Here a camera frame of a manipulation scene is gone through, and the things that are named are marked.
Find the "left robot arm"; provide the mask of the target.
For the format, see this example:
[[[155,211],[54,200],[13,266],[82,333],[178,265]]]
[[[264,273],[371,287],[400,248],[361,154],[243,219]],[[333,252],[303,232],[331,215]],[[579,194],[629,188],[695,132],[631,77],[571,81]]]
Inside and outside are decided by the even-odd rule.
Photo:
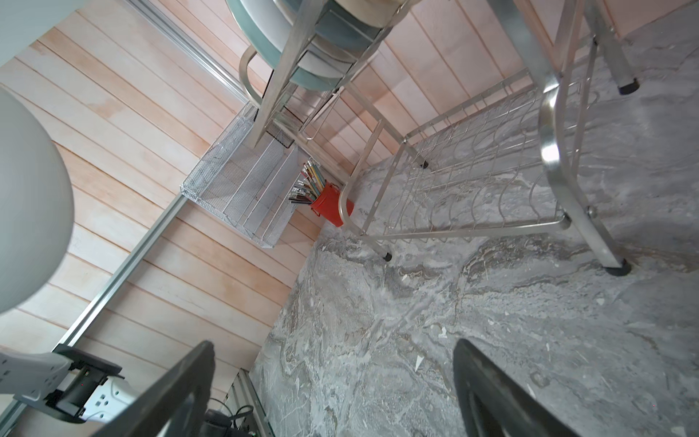
[[[138,398],[122,368],[74,347],[52,353],[1,351],[1,393],[62,422],[114,420]]]

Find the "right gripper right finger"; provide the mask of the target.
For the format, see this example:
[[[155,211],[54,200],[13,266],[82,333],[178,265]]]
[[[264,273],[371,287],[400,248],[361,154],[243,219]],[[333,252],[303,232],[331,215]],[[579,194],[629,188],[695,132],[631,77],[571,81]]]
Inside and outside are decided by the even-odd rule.
[[[469,436],[576,435],[469,340],[453,350],[453,380]]]

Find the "green rimmed white plate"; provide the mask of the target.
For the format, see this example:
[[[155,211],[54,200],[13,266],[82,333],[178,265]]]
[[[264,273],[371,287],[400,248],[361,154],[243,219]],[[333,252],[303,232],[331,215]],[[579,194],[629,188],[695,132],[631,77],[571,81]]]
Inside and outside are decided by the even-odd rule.
[[[358,56],[380,34],[380,29],[362,23],[335,1],[328,1],[316,25],[314,44],[337,59]]]

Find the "pale green glass plate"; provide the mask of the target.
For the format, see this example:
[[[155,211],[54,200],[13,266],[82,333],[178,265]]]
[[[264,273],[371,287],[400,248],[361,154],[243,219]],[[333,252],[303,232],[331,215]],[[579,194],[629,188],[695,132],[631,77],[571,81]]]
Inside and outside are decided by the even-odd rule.
[[[420,0],[336,0],[344,10],[370,27],[392,27]]]

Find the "steel dish rack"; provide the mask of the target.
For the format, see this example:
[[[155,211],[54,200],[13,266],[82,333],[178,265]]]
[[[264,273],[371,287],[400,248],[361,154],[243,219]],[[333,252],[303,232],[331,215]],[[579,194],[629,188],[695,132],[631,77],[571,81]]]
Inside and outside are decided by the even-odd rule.
[[[431,136],[422,127],[402,134],[354,85],[366,63],[358,58],[314,107],[322,113],[347,92],[376,120],[360,163],[382,133],[400,145],[382,182],[383,189],[398,192],[393,198],[377,193],[363,222],[353,220],[349,199],[362,168],[343,178],[341,228],[384,260],[392,259],[389,245],[395,240],[502,238],[575,228],[609,274],[628,274],[631,265],[577,180],[592,79],[573,81],[580,30],[587,25],[586,64],[602,56],[619,92],[637,91],[619,41],[595,1],[565,3],[551,46],[544,44],[544,31],[526,3],[493,1],[491,9],[524,60],[512,80],[529,78],[529,86],[510,92],[511,81],[502,80],[486,90],[494,102],[484,109],[468,114],[475,100],[467,99],[430,120]]]

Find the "orange sunburst plate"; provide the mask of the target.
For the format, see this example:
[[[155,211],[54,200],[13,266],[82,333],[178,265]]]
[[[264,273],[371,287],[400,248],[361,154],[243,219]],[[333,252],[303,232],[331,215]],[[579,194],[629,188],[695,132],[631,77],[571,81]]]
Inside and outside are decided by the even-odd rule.
[[[67,167],[35,116],[1,90],[1,311],[31,298],[56,273],[72,236]]]

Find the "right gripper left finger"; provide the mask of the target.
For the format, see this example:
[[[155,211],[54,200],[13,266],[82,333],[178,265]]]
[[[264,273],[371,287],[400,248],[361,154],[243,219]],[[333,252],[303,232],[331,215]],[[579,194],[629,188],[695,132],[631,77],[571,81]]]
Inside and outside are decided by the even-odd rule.
[[[96,436],[198,436],[215,371],[215,350],[204,340],[147,391],[137,393],[121,378],[92,394]]]

